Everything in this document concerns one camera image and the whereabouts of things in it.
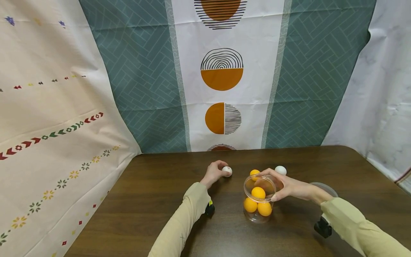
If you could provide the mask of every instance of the ping pong ball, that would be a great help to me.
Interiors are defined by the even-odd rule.
[[[251,195],[256,198],[264,199],[266,197],[266,192],[261,187],[254,187],[253,190],[251,190]]]
[[[253,170],[250,172],[250,176],[251,176],[251,175],[258,174],[258,173],[260,173],[260,171],[259,171],[259,170],[257,170],[257,169],[253,169]]]
[[[244,209],[249,213],[253,213],[257,210],[257,203],[247,197],[244,200]]]
[[[283,166],[277,166],[274,170],[281,175],[287,175],[287,170]]]
[[[257,205],[258,212],[261,216],[267,217],[271,215],[272,208],[270,203],[258,203]]]
[[[229,172],[229,173],[230,173],[230,175],[228,175],[228,176],[226,176],[226,177],[229,177],[229,176],[231,176],[231,175],[233,174],[233,170],[232,170],[230,167],[228,167],[228,166],[224,166],[224,167],[222,168],[222,171],[226,171],[226,172]]]

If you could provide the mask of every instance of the orange circle design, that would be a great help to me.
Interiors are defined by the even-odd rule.
[[[230,48],[208,52],[201,62],[201,77],[210,88],[226,91],[235,87],[242,78],[241,55]]]
[[[244,15],[247,0],[194,0],[194,8],[205,26],[231,29]]]
[[[205,115],[205,124],[215,134],[232,134],[241,125],[240,111],[230,104],[213,104],[208,108]]]
[[[211,146],[207,151],[230,151],[236,150],[234,147],[226,145],[226,144],[218,144]]]

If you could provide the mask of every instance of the wooden table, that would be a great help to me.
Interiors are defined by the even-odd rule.
[[[214,216],[195,224],[181,256],[360,256],[333,233],[313,229],[315,204],[286,198],[268,223],[242,212],[244,179],[252,169],[283,165],[298,180],[320,181],[358,207],[381,229],[411,248],[411,198],[354,150],[343,146],[140,155],[132,160],[66,257],[146,257],[157,235],[207,166],[224,160],[233,169],[209,194]]]

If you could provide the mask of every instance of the beige sleeve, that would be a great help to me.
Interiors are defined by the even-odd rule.
[[[411,252],[382,231],[351,203],[333,198],[323,202],[324,218],[339,236],[366,257],[411,257]]]
[[[204,214],[210,200],[206,186],[198,182],[191,185],[182,204],[154,242],[148,257],[179,257],[193,224]]]

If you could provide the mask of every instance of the herringbone pattern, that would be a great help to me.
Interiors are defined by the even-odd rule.
[[[80,0],[122,118],[143,153],[185,152],[164,0]]]
[[[317,146],[347,87],[376,0],[293,0],[267,148]]]

